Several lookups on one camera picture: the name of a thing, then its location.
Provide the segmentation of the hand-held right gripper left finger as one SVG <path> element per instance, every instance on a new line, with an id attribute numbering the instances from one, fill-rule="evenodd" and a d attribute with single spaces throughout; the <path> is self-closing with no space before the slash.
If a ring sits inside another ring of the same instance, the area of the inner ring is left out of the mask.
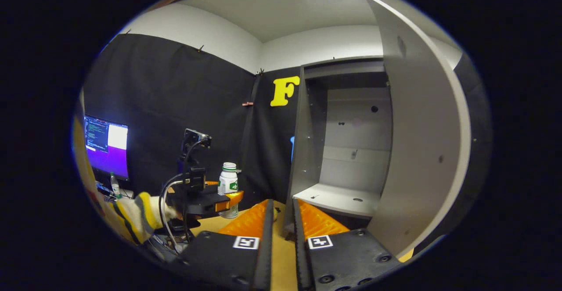
<path id="1" fill-rule="evenodd" d="M 269 291 L 275 207 L 267 199 L 218 232 L 201 231 L 177 268 L 198 291 Z"/>

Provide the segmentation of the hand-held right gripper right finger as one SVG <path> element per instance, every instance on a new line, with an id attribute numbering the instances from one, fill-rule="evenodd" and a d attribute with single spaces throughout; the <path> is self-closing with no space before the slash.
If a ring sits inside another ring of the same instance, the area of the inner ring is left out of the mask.
<path id="1" fill-rule="evenodd" d="M 365 291 L 402 268 L 367 229 L 348 229 L 296 198 L 293 211 L 299 290 Z"/>

